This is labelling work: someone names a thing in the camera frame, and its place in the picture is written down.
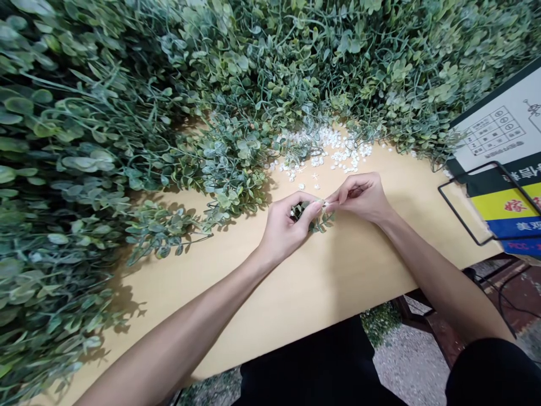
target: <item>metal wire frame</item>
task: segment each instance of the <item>metal wire frame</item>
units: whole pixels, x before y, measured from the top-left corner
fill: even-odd
[[[522,186],[520,186],[518,184],[518,182],[513,178],[513,176],[511,176],[511,174],[509,173],[509,171],[507,169],[505,169],[505,167],[500,164],[500,162],[498,161],[490,161],[490,162],[487,162],[486,164],[483,164],[481,166],[478,166],[476,168],[473,168],[467,172],[464,172],[464,173],[461,173],[460,175],[457,175],[451,179],[449,179],[449,181],[447,183],[444,183],[443,185],[439,186],[438,187],[438,191],[440,192],[441,196],[444,198],[445,202],[448,204],[448,206],[451,208],[451,210],[453,211],[453,213],[455,214],[456,218],[458,218],[458,220],[461,222],[462,226],[466,229],[466,231],[468,232],[469,236],[473,239],[473,241],[475,241],[475,243],[478,245],[478,246],[483,246],[485,244],[487,244],[489,241],[505,241],[505,240],[526,240],[526,239],[533,239],[533,238],[540,238],[541,237],[541,234],[539,235],[533,235],[533,236],[525,236],[525,237],[496,237],[494,234],[489,237],[487,240],[485,241],[479,241],[475,235],[473,235],[473,232],[469,229],[468,225],[466,224],[466,222],[464,221],[464,219],[460,216],[460,214],[458,214],[457,210],[453,207],[453,205],[451,204],[451,202],[449,201],[449,199],[447,198],[447,196],[445,196],[445,193],[443,192],[443,188],[450,185],[451,183],[455,182],[455,180],[465,176],[465,175],[469,175],[471,172],[475,172],[479,169],[482,169],[484,168],[485,166],[489,166],[489,165],[495,165],[496,168],[498,168],[498,170],[500,170],[505,176],[507,176],[507,178],[511,181],[511,183],[513,184],[513,186],[515,188],[517,188],[520,193],[526,198],[526,200],[528,201],[528,203],[530,205],[532,205],[532,207],[535,209],[535,211],[537,211],[537,213],[539,214],[539,216],[541,217],[541,208],[534,202],[534,200],[530,197],[530,195],[528,195],[528,193],[524,190],[524,188]]]

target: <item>grid diagram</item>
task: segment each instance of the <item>grid diagram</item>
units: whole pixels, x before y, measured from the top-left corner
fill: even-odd
[[[507,141],[526,134],[505,106],[493,111],[464,132],[464,141],[470,151],[481,155]]]

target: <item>black cable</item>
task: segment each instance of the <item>black cable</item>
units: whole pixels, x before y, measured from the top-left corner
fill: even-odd
[[[537,317],[539,319],[541,319],[541,316],[539,316],[538,314],[536,313],[533,313],[529,310],[526,310],[526,309],[521,309],[521,308],[518,308],[516,307],[513,303],[511,303],[511,301],[502,293],[502,290],[503,288],[505,288],[505,285],[507,285],[510,281],[512,281],[514,278],[516,278],[517,276],[520,276],[522,275],[523,273],[525,273],[526,271],[529,271],[531,269],[531,266],[528,266],[527,268],[523,269],[522,271],[514,274],[513,276],[511,276],[510,278],[506,279],[504,281],[504,283],[502,283],[502,285],[497,288],[491,281],[489,281],[487,278],[483,277],[483,276],[480,276],[480,275],[475,275],[477,276],[479,279],[487,282],[490,286],[492,286],[492,288],[494,288],[494,290],[496,290],[496,292],[498,292],[498,312],[500,313],[500,316],[502,317],[503,321],[505,322],[505,324],[507,324],[507,327],[509,327],[509,330],[511,331],[511,333],[513,334],[513,336],[515,338],[517,338],[517,334],[515,332],[515,330],[513,329],[513,327],[511,326],[511,324],[507,321],[507,319],[505,318],[505,314],[503,312],[503,308],[502,308],[502,298],[505,299],[505,301],[507,303],[509,303],[509,305],[515,309],[516,311],[519,311],[519,312],[523,312],[523,313],[527,313],[527,314],[530,314],[534,317]],[[532,360],[535,364],[538,364],[538,365],[541,365],[541,362],[540,361],[536,361],[536,360]]]
[[[541,316],[536,314],[536,313],[533,313],[527,309],[521,309],[521,308],[518,308],[516,307],[513,303],[511,303],[511,301],[502,293],[502,290],[503,288],[505,287],[505,285],[507,285],[511,280],[513,280],[514,278],[516,278],[517,276],[520,276],[522,275],[524,272],[526,271],[529,271],[531,269],[531,267],[528,267],[526,269],[523,269],[522,271],[514,274],[513,276],[511,276],[510,278],[506,279],[504,281],[504,283],[502,283],[502,285],[497,288],[491,281],[489,281],[487,278],[483,277],[483,276],[479,276],[479,275],[476,275],[478,278],[480,279],[483,279],[483,281],[487,282],[490,286],[492,286],[494,288],[494,290],[496,290],[496,292],[498,292],[498,311],[500,312],[501,316],[504,318],[505,320],[505,316],[503,314],[503,306],[502,306],[502,298],[505,299],[505,301],[513,308],[515,309],[516,311],[519,311],[519,312],[523,312],[523,313],[528,313],[529,315],[532,315],[534,317],[537,317],[538,319],[541,319]]]

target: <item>person's right hand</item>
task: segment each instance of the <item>person's right hand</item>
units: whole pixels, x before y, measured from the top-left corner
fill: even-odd
[[[348,210],[373,223],[379,223],[393,213],[377,172],[348,176],[325,201],[329,204],[327,211]]]

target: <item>wooden table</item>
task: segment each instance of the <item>wooden table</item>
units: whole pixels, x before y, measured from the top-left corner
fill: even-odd
[[[326,197],[352,173],[325,165],[306,169],[290,183],[285,173],[271,173],[272,200],[281,199],[306,184],[306,191]],[[393,207],[428,242],[464,268],[492,257],[502,249],[497,242],[478,247],[455,218],[437,187],[447,181],[433,174],[427,161],[389,152],[377,144],[374,153],[360,162],[360,172],[378,171]],[[312,174],[319,175],[318,180]],[[316,190],[314,185],[321,185]],[[453,185],[450,199],[480,238],[487,234],[482,221]],[[165,204],[183,204],[202,213],[208,197],[196,192],[165,193]],[[242,216],[215,236],[191,246],[180,257],[141,261],[117,287],[121,302],[133,310],[125,332],[103,333],[104,347],[75,375],[72,385],[57,402],[54,387],[35,404],[72,405],[97,377],[145,333],[179,307],[219,281],[256,248],[263,234],[266,211]],[[339,213],[334,227],[314,234],[257,288],[224,329],[217,342],[193,373],[203,379],[239,365],[333,325],[368,308],[416,288],[383,233],[374,225]]]

